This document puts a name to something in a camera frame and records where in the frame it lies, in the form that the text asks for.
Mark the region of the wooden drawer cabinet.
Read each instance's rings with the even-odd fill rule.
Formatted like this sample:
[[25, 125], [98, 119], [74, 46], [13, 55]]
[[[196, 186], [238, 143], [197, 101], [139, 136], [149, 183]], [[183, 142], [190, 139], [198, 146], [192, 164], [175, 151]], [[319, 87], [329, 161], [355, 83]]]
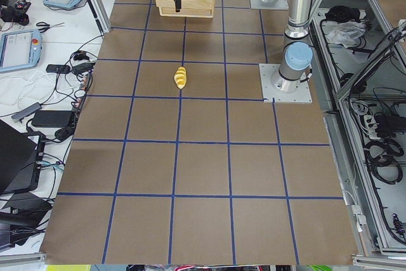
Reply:
[[208, 10], [200, 9], [175, 9], [158, 7], [159, 13], [163, 17], [194, 17], [194, 18], [212, 18], [214, 15], [214, 8]]

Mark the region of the yellow toy bread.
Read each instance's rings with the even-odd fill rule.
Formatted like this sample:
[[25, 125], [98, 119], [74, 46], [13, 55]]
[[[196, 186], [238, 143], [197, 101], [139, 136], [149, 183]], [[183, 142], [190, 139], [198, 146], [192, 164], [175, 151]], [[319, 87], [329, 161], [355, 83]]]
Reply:
[[177, 68], [174, 73], [174, 82], [178, 89], [182, 90], [187, 83], [187, 70], [184, 67]]

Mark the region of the black scissors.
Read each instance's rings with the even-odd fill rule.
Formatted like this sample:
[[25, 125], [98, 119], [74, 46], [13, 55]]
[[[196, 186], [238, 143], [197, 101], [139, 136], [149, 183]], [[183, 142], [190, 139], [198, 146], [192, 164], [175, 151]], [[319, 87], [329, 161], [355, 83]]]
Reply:
[[37, 22], [36, 27], [40, 33], [45, 33], [49, 29], [55, 28], [55, 27], [64, 27], [65, 22], [62, 23], [56, 23], [56, 24], [49, 24], [46, 22]]

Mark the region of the black phone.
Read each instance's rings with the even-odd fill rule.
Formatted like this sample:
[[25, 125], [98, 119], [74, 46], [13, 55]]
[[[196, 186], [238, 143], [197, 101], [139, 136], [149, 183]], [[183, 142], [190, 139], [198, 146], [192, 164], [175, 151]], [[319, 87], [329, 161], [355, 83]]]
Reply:
[[62, 64], [49, 64], [46, 67], [47, 73], [55, 73], [55, 74], [68, 74], [71, 68], [69, 65], [62, 65]]

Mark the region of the blue teach pendant near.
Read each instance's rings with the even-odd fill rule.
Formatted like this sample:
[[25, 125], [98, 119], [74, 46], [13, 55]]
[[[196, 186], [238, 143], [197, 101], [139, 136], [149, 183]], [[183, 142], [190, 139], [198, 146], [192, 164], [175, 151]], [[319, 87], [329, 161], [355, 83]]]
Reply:
[[37, 29], [1, 36], [1, 73], [36, 67], [41, 57], [42, 34]]

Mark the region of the white crumpled cloth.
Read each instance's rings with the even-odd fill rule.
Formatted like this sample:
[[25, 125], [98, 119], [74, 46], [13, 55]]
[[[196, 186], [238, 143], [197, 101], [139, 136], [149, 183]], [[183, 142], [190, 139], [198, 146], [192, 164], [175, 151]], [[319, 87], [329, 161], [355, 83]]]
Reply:
[[341, 44], [345, 48], [353, 48], [358, 46], [365, 31], [366, 25], [364, 23], [339, 23], [327, 34], [326, 39], [330, 44]]

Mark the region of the black power adapter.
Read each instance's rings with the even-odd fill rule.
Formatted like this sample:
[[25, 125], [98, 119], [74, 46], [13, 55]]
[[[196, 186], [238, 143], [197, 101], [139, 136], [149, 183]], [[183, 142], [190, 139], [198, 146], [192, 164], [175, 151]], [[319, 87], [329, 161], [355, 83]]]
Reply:
[[72, 117], [70, 110], [38, 110], [32, 119], [32, 125], [42, 128], [62, 128], [69, 125]]

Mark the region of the black laptop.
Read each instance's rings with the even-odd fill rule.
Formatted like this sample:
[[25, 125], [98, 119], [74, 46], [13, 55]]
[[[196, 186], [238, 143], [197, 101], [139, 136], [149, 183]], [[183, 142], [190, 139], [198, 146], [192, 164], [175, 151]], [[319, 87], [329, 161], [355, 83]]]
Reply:
[[1, 121], [1, 194], [35, 190], [45, 147], [39, 131], [21, 133]]

